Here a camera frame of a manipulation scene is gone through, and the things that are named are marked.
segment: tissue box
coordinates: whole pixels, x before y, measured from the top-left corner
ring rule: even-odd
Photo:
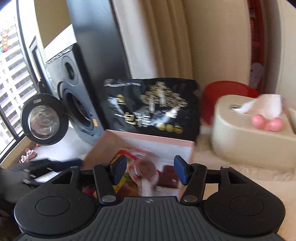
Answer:
[[[287,116],[279,132],[256,129],[251,115],[233,112],[231,106],[242,105],[253,98],[226,95],[215,106],[212,146],[215,153],[231,163],[258,167],[289,169],[296,167],[296,135]]]
[[[151,161],[160,171],[165,165],[173,166],[174,157],[180,155],[188,163],[192,163],[195,142],[157,137],[122,131],[106,130],[103,136],[93,146],[92,150],[84,159],[84,169],[92,169],[100,163],[110,163],[118,151],[130,148],[138,148],[154,154]],[[179,189],[174,189],[167,195],[155,193],[155,196],[180,197],[184,191],[179,183]]]

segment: door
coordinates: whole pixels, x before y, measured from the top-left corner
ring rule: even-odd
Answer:
[[[52,145],[68,130],[67,109],[52,95],[37,94],[24,103],[21,124],[30,140],[40,145]]]

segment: red round container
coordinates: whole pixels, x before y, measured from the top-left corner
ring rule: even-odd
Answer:
[[[214,109],[217,100],[223,95],[241,95],[257,98],[260,94],[245,84],[222,80],[208,84],[202,95],[202,119],[209,125],[213,124]]]

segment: ribbed gray surface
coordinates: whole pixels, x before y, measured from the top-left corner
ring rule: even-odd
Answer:
[[[41,241],[24,234],[19,241]],[[283,241],[278,235],[260,238],[232,237],[214,229],[196,207],[178,203],[175,197],[126,197],[104,207],[85,229],[51,241]]]

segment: open cardboard box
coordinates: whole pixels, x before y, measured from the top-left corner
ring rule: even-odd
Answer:
[[[106,130],[85,157],[83,168],[92,169],[97,164],[109,163],[122,149],[139,148],[156,155],[157,158],[154,157],[151,161],[158,170],[162,171],[164,165],[173,166],[176,155],[192,163],[194,146],[193,141]],[[184,188],[180,183],[179,187],[175,193],[180,198]]]

